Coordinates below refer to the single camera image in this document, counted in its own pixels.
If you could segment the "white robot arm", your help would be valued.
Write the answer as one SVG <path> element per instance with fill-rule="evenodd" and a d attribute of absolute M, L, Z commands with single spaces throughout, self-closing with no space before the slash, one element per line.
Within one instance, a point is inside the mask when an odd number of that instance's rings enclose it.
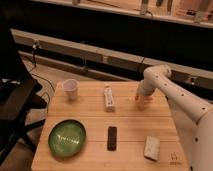
<path fill-rule="evenodd" d="M 213 104 L 173 83 L 171 74 L 168 65 L 146 68 L 135 100 L 150 101 L 155 89 L 173 100 L 197 125 L 191 161 L 193 171 L 213 171 Z"/>

